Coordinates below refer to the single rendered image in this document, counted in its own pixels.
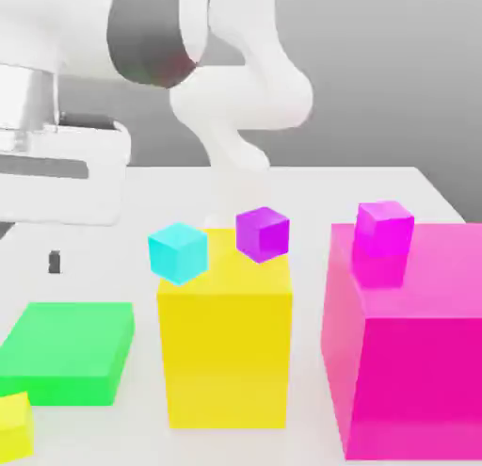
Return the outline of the large green box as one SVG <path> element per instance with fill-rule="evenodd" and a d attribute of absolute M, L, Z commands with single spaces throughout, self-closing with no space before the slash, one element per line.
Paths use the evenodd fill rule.
<path fill-rule="evenodd" d="M 130 302 L 30 303 L 0 345 L 0 396 L 111 406 L 134 332 Z"/>

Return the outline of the small yellow cube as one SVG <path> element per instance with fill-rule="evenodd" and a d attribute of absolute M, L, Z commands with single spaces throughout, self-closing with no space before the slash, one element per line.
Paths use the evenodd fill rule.
<path fill-rule="evenodd" d="M 0 397 L 0 464 L 33 453 L 34 421 L 27 392 Z"/>

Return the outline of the small cyan cube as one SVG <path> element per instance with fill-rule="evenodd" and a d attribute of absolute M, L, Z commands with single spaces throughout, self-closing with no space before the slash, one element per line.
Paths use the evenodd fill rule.
<path fill-rule="evenodd" d="M 207 233 L 182 222 L 150 234 L 148 249 L 151 271 L 178 286 L 209 268 Z"/>

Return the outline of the large yellow box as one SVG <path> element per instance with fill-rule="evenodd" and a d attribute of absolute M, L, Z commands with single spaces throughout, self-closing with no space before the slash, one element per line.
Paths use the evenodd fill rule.
<path fill-rule="evenodd" d="M 293 288 L 285 255 L 257 264 L 232 229 L 210 229 L 210 267 L 160 281 L 158 316 L 169 425 L 283 428 Z"/>

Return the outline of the small magenta cube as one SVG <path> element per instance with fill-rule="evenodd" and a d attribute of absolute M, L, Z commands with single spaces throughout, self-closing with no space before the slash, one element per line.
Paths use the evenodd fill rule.
<path fill-rule="evenodd" d="M 414 231 L 414 215 L 398 201 L 362 202 L 354 230 L 356 259 L 406 259 Z"/>

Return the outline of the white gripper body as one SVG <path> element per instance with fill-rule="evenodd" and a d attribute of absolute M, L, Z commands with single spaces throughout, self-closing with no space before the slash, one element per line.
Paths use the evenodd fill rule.
<path fill-rule="evenodd" d="M 107 226 L 118 220 L 128 134 L 41 134 L 18 156 L 84 162 L 88 178 L 0 173 L 0 221 Z"/>

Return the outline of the small purple cube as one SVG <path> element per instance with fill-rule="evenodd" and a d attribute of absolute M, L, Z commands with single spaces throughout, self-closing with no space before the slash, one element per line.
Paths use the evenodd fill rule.
<path fill-rule="evenodd" d="M 288 253 L 290 219 L 269 207 L 260 207 L 235 218 L 236 248 L 260 264 Z"/>

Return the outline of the large pink box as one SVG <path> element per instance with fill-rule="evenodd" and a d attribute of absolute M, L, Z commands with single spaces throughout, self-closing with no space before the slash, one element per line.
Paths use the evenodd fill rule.
<path fill-rule="evenodd" d="M 331 228 L 321 350 L 348 459 L 482 459 L 482 224 L 371 259 Z"/>

